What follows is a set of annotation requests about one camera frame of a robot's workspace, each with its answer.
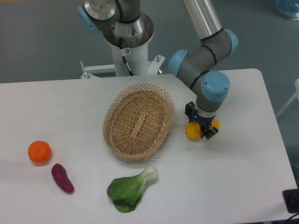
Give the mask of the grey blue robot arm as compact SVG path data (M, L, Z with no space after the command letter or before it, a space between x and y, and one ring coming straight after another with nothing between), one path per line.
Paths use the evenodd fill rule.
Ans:
M185 0L183 4L201 45L193 52L177 51L168 67L196 94L196 101L185 106L185 114L199 125L201 137L210 139L218 132L212 121L230 88L229 78L212 68L235 51L238 39L232 30L223 28L211 1ZM77 13L92 34L103 34L111 46L118 77L158 73L161 57L148 61L154 25L141 12L140 1L86 0L77 7Z

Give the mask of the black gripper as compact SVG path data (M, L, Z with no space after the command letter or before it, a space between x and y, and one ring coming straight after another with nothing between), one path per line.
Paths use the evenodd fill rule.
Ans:
M195 104L191 101L185 105L185 115L188 117L189 122L196 121L201 129L201 139L211 139L216 135L219 130L212 126L212 121L216 116L216 112L206 112L203 110L197 110Z

